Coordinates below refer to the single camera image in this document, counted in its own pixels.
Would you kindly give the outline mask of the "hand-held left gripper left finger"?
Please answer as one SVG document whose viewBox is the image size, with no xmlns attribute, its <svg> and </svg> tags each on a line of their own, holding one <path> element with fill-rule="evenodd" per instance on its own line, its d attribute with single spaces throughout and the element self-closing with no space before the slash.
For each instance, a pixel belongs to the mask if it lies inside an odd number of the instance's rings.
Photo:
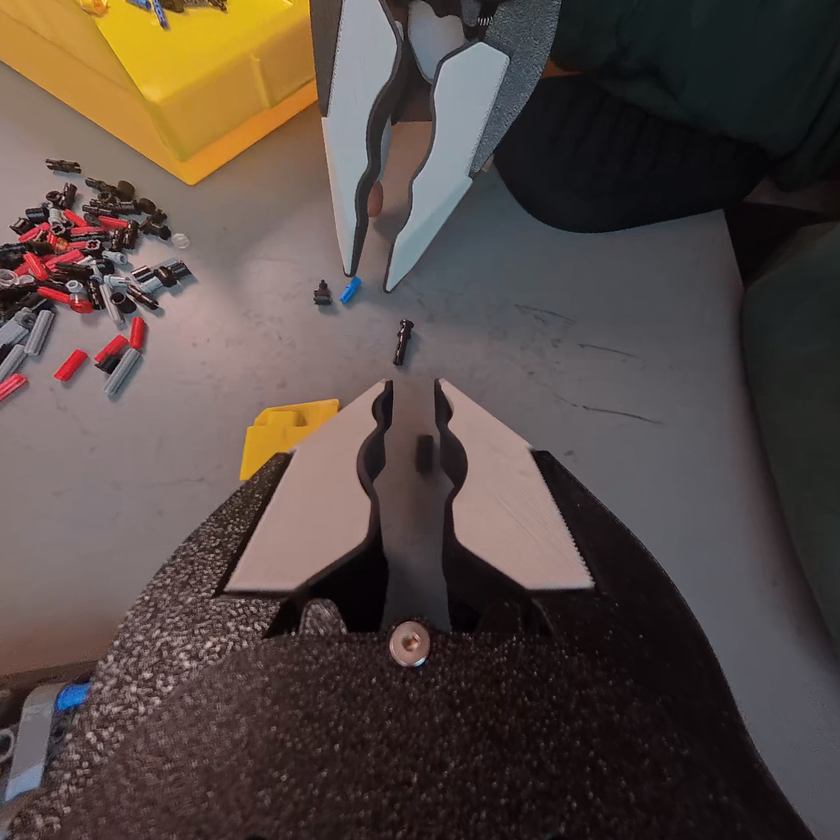
<svg viewBox="0 0 840 840">
<path fill-rule="evenodd" d="M 392 409 L 393 382 L 378 381 L 292 449 L 226 595 L 288 595 L 371 544 Z"/>
</svg>

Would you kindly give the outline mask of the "yellow lego subassembly blue pins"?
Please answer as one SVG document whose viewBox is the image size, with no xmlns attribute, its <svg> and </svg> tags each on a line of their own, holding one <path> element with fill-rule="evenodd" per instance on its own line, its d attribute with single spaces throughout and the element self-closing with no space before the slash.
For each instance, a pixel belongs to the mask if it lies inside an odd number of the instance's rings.
<svg viewBox="0 0 840 840">
<path fill-rule="evenodd" d="M 316 431 L 340 410 L 336 398 L 262 411 L 246 429 L 239 479 L 252 477 L 276 454 L 285 454 Z"/>
</svg>

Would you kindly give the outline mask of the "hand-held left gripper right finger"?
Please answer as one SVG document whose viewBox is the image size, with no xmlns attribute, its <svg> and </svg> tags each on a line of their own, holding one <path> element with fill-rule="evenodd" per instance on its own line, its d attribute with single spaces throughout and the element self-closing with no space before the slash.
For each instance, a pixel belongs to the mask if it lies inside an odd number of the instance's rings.
<svg viewBox="0 0 840 840">
<path fill-rule="evenodd" d="M 453 445 L 458 545 L 531 592 L 588 590 L 592 574 L 530 443 L 447 380 L 437 380 L 441 445 Z"/>
</svg>

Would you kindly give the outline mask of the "pile of small lego pieces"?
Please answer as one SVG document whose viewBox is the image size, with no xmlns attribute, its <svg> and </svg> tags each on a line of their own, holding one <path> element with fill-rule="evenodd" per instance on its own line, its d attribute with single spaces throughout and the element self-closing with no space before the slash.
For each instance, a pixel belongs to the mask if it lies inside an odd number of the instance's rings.
<svg viewBox="0 0 840 840">
<path fill-rule="evenodd" d="M 87 175 L 77 161 L 46 159 L 67 177 L 10 225 L 1 247 L 2 401 L 28 386 L 27 363 L 42 356 L 61 312 L 107 319 L 115 335 L 98 352 L 74 349 L 52 378 L 70 385 L 80 371 L 103 374 L 103 393 L 116 402 L 144 358 L 149 323 L 161 316 L 163 295 L 180 293 L 196 277 L 183 259 L 140 263 L 150 240 L 185 249 L 163 207 L 130 181 Z"/>
</svg>

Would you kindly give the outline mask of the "yellow storage bin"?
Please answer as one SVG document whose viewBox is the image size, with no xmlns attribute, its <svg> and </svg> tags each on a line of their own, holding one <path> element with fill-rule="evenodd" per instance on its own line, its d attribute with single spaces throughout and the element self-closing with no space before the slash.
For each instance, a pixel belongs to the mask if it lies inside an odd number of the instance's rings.
<svg viewBox="0 0 840 840">
<path fill-rule="evenodd" d="M 188 185 L 317 100 L 307 1 L 152 14 L 2 1 L 2 63 Z"/>
</svg>

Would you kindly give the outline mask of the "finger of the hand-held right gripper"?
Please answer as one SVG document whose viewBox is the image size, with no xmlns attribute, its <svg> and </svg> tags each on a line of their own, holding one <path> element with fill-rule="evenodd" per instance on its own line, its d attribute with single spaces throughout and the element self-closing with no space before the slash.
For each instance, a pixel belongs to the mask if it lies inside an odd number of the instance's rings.
<svg viewBox="0 0 840 840">
<path fill-rule="evenodd" d="M 389 255 L 384 291 L 393 291 L 415 267 L 470 189 L 471 167 L 508 65 L 503 51 L 475 42 L 438 66 L 432 139 L 411 180 L 410 213 Z"/>
<path fill-rule="evenodd" d="M 322 136 L 347 277 L 361 259 L 402 61 L 403 33 L 387 2 L 322 2 Z"/>
</svg>

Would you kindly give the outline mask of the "lego model on black base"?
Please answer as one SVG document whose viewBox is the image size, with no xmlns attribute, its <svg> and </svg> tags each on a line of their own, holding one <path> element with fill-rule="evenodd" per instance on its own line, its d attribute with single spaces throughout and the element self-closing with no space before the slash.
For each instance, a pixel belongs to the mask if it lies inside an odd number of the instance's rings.
<svg viewBox="0 0 840 840">
<path fill-rule="evenodd" d="M 2 763 L 10 762 L 2 782 L 2 805 L 41 785 L 59 725 L 69 721 L 88 698 L 90 680 L 52 682 L 33 688 L 24 700 L 17 729 L 2 728 Z"/>
</svg>

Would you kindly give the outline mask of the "person's right forearm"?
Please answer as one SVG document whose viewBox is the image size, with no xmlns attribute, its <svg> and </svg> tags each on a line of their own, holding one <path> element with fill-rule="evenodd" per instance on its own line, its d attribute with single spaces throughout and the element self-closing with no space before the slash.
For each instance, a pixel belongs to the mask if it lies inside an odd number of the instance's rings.
<svg viewBox="0 0 840 840">
<path fill-rule="evenodd" d="M 839 2 L 562 2 L 495 152 L 518 205 L 608 233 L 704 214 L 769 177 L 838 177 Z"/>
</svg>

